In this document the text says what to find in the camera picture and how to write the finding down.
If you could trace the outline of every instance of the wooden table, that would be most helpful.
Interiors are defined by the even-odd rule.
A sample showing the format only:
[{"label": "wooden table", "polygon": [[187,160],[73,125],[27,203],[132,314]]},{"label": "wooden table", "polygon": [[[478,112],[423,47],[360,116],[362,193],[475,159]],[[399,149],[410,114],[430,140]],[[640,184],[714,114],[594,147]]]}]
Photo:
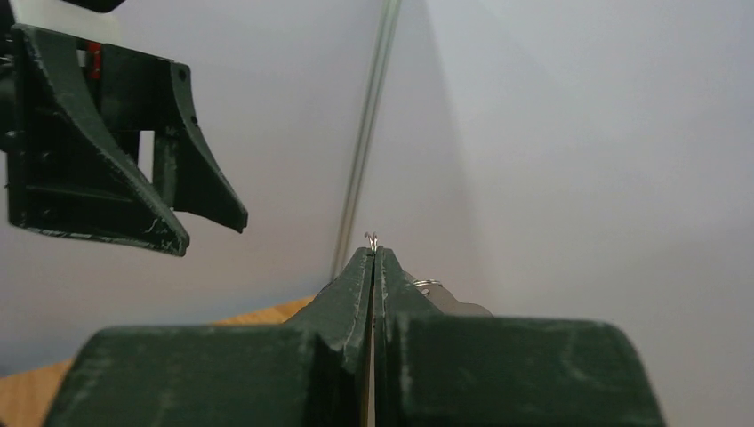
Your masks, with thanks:
[{"label": "wooden table", "polygon": [[[313,297],[242,314],[217,322],[217,325],[258,325],[283,323],[307,305]],[[7,427],[37,427],[58,390],[70,360],[32,371],[0,378],[0,420]]]}]

